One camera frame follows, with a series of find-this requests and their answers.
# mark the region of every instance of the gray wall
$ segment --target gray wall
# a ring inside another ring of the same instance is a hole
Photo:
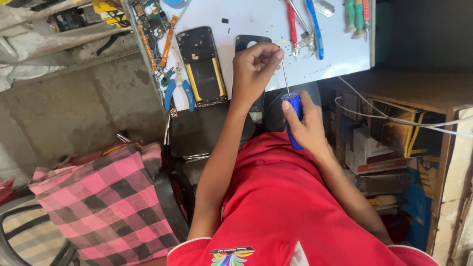
[[[396,0],[387,66],[473,70],[473,0]]]

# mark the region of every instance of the blue screwdriver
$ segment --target blue screwdriver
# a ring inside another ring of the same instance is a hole
[[[300,115],[299,94],[297,94],[296,92],[291,93],[289,91],[288,79],[286,78],[286,70],[284,69],[284,62],[281,61],[281,63],[282,63],[282,72],[284,72],[284,80],[286,82],[286,88],[288,89],[288,93],[281,96],[281,101],[288,101],[292,105],[292,108],[294,108],[294,111],[296,111],[297,117],[300,120],[301,115]],[[302,146],[299,145],[299,143],[297,143],[296,139],[294,139],[294,136],[292,135],[292,132],[291,132],[291,126],[289,125],[289,122],[287,119],[286,119],[286,129],[288,131],[289,141],[291,142],[292,148],[297,151],[303,150],[304,148],[302,148]]]

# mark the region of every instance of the pink checkered bag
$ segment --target pink checkered bag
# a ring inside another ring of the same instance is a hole
[[[132,144],[85,165],[38,168],[29,186],[87,263],[132,266],[179,243],[153,186],[161,162],[158,144]]]

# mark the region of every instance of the screwdriver shaft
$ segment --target screwdriver shaft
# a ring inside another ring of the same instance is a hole
[[[291,93],[289,92],[289,85],[288,85],[288,78],[286,78],[286,70],[284,69],[284,61],[281,60],[281,64],[282,64],[282,72],[284,73],[284,81],[286,82],[286,89],[288,89],[288,97],[291,95]]]

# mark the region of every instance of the wooden cabinet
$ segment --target wooden cabinet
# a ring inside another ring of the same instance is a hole
[[[472,72],[363,71],[343,78],[365,97],[446,115],[446,122],[473,116]],[[334,89],[337,96],[353,92],[339,78],[318,82],[320,90]],[[336,109],[340,131],[342,109]],[[473,119],[447,125],[447,130],[473,134]],[[473,243],[472,153],[473,138],[444,133],[427,253],[440,265],[465,265]],[[344,145],[337,136],[335,155],[344,160]]]

